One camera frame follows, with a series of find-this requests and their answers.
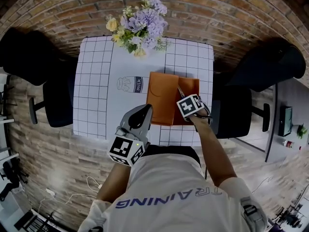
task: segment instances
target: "table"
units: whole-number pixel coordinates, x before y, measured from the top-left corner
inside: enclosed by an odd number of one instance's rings
[[[200,96],[211,109],[211,45],[166,38],[166,51],[152,51],[140,59],[111,39],[100,36],[82,41],[74,85],[74,134],[99,139],[114,135],[123,115],[146,103],[150,72],[200,79]],[[147,137],[154,145],[200,145],[194,126],[151,125]]]
[[[287,156],[299,152],[298,148],[302,146],[302,150],[306,150],[308,134],[304,135],[303,139],[299,139],[295,131],[291,134],[281,137],[278,135],[280,123],[280,107],[293,107],[292,123],[299,125],[304,123],[305,127],[309,127],[309,89],[296,79],[286,80],[276,84],[275,87],[275,110],[272,130],[270,133],[270,141],[266,162],[277,162],[284,160]],[[283,145],[284,140],[295,142],[294,147],[287,148]]]

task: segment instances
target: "orange box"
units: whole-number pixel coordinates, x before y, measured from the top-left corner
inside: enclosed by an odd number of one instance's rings
[[[153,106],[151,123],[162,126],[192,125],[186,122],[176,104],[182,98],[178,86],[185,96],[199,94],[199,80],[177,75],[150,72],[147,104]]]

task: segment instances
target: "white t-shirt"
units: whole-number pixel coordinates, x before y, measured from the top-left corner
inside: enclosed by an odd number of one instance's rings
[[[131,169],[126,193],[114,203],[93,201],[79,232],[249,232],[240,199],[252,193],[240,178],[220,188],[208,183],[191,157],[160,154],[141,157]]]

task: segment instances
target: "white checkered tablecloth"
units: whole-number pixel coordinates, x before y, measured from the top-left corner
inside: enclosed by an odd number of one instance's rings
[[[167,38],[166,51],[138,59],[114,45],[111,36],[83,39],[75,77],[73,132],[108,139],[123,115],[146,103],[151,71],[200,80],[200,96],[211,109],[213,48],[211,45]],[[137,91],[137,82],[143,85]],[[154,145],[199,146],[194,126],[151,125]]]

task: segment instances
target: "forearm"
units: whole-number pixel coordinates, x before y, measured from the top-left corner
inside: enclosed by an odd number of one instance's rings
[[[115,163],[106,181],[98,192],[97,199],[113,203],[126,192],[131,167]]]
[[[237,177],[229,158],[207,121],[205,119],[196,121],[195,126],[201,139],[204,160],[215,186],[218,187],[228,178]]]

